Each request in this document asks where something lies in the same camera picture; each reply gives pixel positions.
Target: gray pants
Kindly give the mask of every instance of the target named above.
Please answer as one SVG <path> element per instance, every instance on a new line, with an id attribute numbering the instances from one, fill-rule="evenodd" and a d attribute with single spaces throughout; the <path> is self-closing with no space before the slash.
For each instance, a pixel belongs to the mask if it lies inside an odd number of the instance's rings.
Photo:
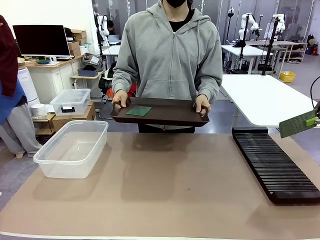
<path id="1" fill-rule="evenodd" d="M 35 127 L 27 104 L 12 109 L 6 121 L 0 125 L 0 138 L 13 154 L 32 155 L 42 145 L 36 140 Z"/>

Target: black rack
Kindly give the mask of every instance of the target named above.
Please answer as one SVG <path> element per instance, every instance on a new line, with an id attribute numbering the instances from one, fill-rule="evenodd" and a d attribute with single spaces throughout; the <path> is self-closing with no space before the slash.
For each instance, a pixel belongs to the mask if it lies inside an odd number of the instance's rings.
<path id="1" fill-rule="evenodd" d="M 237 128 L 232 136 L 271 202 L 320 203 L 319 189 L 268 135 L 268 129 Z"/>

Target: person's left hand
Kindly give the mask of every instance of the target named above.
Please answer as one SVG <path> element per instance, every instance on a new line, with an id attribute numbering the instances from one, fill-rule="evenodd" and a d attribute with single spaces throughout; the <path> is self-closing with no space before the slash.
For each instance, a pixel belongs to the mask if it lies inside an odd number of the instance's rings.
<path id="1" fill-rule="evenodd" d="M 206 110 L 202 109 L 202 106 L 207 107 L 208 108 L 208 112 L 211 111 L 211 106 L 210 106 L 210 103 L 208 101 L 208 98 L 204 94 L 200 94 L 199 96 L 196 97 L 195 104 L 196 104 L 196 112 L 197 113 L 201 113 L 201 117 L 203 117 L 206 114 Z"/>

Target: brown tray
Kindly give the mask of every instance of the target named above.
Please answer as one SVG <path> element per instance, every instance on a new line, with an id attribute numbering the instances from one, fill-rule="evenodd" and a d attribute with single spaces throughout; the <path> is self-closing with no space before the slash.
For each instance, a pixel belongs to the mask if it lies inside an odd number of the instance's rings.
<path id="1" fill-rule="evenodd" d="M 210 121 L 208 108 L 203 107 L 206 113 L 201 117 L 194 107 L 195 101 L 191 100 L 130 97 L 125 108 L 116 105 L 120 105 L 120 102 L 113 103 L 110 117 L 117 123 L 202 127 Z M 152 109 L 145 116 L 128 115 L 127 112 L 135 106 Z"/>

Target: black pants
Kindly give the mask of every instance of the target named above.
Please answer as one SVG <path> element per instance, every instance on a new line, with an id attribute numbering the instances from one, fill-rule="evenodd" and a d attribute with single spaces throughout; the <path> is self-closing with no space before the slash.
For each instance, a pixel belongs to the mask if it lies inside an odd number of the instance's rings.
<path id="1" fill-rule="evenodd" d="M 141 134 L 194 134 L 196 128 L 195 127 L 188 127 L 188 128 L 181 128 L 181 129 L 166 129 L 163 130 L 160 127 L 149 126 L 146 124 L 138 124 L 139 133 Z"/>

